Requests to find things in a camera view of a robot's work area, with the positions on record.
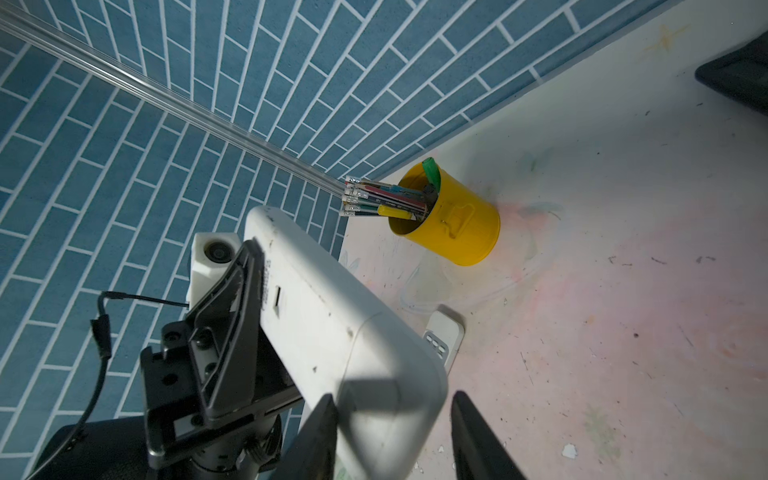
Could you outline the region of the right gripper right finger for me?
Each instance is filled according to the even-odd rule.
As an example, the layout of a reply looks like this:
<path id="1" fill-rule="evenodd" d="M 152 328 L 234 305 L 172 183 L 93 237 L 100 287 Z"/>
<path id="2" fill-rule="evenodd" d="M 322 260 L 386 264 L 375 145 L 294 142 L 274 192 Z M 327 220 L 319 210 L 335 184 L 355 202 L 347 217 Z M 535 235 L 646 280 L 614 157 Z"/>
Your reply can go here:
<path id="1" fill-rule="evenodd" d="M 454 394 L 450 419 L 457 479 L 526 479 L 466 392 Z"/>

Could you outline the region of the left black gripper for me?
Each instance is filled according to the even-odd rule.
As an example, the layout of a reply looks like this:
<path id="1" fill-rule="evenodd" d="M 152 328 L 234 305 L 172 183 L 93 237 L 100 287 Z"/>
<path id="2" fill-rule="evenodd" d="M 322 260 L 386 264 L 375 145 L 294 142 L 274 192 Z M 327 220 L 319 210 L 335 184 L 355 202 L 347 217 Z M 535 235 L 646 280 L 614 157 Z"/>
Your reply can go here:
<path id="1" fill-rule="evenodd" d="M 270 471 L 282 412 L 301 399 L 261 328 L 265 255 L 248 240 L 185 317 L 163 327 L 140 366 L 153 471 Z"/>

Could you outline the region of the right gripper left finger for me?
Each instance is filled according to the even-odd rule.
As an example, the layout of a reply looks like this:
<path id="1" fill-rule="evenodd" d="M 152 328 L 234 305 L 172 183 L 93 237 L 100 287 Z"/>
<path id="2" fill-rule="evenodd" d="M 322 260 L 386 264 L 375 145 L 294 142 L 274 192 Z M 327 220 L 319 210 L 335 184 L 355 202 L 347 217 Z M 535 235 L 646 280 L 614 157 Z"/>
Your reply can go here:
<path id="1" fill-rule="evenodd" d="M 337 434 L 338 411 L 333 396 L 328 393 L 312 410 L 271 479 L 333 479 Z"/>

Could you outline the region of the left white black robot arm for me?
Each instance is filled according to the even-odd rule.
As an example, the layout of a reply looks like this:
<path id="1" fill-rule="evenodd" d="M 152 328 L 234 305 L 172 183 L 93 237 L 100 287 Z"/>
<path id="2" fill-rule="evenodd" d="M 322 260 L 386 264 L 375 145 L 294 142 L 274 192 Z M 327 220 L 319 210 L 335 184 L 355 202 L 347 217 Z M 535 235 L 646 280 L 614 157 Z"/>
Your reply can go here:
<path id="1" fill-rule="evenodd" d="M 60 428 L 35 478 L 253 479 L 278 465 L 281 416 L 301 396 L 261 327 L 265 255 L 248 240 L 214 258 L 223 275 L 141 351 L 142 415 Z"/>

